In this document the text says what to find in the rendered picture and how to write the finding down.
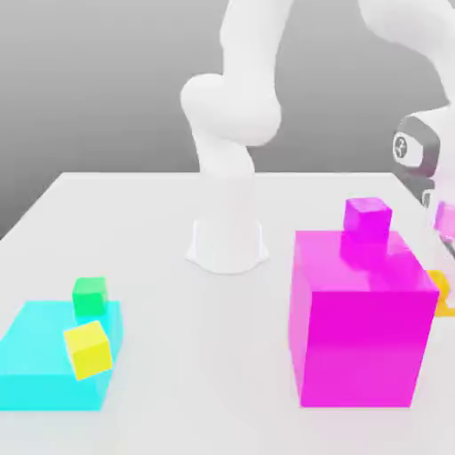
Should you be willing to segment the small magenta cube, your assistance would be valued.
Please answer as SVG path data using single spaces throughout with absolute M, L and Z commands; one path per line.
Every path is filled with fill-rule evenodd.
M 363 239 L 385 239 L 389 234 L 393 211 L 378 197 L 346 200 L 343 228 Z

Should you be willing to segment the large magenta box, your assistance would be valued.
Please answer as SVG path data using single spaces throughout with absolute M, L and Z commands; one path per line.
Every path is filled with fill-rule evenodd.
M 438 296 L 396 232 L 377 243 L 296 232 L 288 340 L 300 405 L 410 406 Z

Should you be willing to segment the small yellow cube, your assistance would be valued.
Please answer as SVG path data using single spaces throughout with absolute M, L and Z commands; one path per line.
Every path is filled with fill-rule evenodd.
M 77 380 L 111 370 L 110 344 L 100 321 L 78 325 L 63 332 L 68 359 Z

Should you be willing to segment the large cyan box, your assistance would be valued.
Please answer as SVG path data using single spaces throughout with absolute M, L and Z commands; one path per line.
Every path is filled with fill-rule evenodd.
M 78 380 L 64 331 L 92 322 L 70 301 L 28 301 L 0 339 L 0 411 L 98 411 L 112 377 Z

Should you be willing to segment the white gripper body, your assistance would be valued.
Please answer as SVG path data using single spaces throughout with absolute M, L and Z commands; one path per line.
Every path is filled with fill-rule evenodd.
M 450 265 L 444 269 L 450 281 L 455 281 L 455 203 L 436 198 L 432 227 L 450 255 Z

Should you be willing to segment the small orange cube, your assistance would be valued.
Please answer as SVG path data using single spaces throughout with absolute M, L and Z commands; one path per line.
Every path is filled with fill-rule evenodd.
M 450 307 L 447 303 L 451 291 L 447 277 L 440 270 L 428 270 L 427 273 L 439 290 L 435 317 L 455 317 L 455 307 Z

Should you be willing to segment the small green cube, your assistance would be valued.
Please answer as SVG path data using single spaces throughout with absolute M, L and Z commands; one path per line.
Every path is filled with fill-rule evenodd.
M 77 317 L 104 314 L 108 301 L 106 278 L 103 276 L 77 278 L 72 300 Z

